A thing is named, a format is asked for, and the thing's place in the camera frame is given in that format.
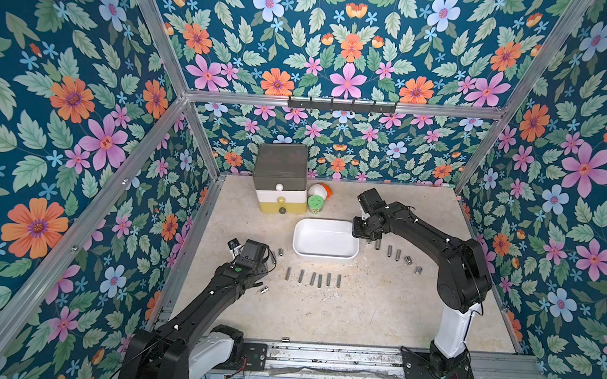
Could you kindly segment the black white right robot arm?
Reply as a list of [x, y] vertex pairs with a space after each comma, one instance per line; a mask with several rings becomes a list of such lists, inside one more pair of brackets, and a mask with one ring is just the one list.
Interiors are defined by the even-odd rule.
[[413, 379], [474, 379], [466, 341], [475, 316], [483, 314], [492, 277], [480, 243], [444, 233], [414, 214], [411, 206], [386, 203], [375, 189], [358, 195], [363, 215], [353, 219], [352, 236], [376, 241], [394, 234], [421, 250], [437, 265], [436, 291], [443, 302], [441, 321], [428, 354], [404, 348], [403, 361]]

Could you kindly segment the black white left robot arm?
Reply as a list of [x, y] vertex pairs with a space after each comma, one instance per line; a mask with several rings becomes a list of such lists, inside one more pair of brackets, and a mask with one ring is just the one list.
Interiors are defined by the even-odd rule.
[[262, 242], [240, 245], [234, 239], [228, 245], [234, 258], [215, 270], [184, 310], [159, 328], [134, 335], [116, 379], [203, 379], [217, 367], [246, 367], [243, 332], [213, 324], [247, 290], [262, 285], [277, 259]]

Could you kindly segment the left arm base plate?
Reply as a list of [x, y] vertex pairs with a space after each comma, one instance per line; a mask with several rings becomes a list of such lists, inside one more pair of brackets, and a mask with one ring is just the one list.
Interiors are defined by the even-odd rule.
[[265, 343], [244, 342], [239, 348], [234, 348], [229, 359], [214, 367], [218, 370], [230, 371], [263, 371], [266, 366], [269, 347]]

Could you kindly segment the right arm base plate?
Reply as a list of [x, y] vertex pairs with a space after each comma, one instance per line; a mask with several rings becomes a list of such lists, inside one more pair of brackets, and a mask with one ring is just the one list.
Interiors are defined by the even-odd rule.
[[475, 379], [469, 350], [455, 358], [447, 358], [434, 344], [427, 353], [405, 346], [400, 351], [406, 379]]

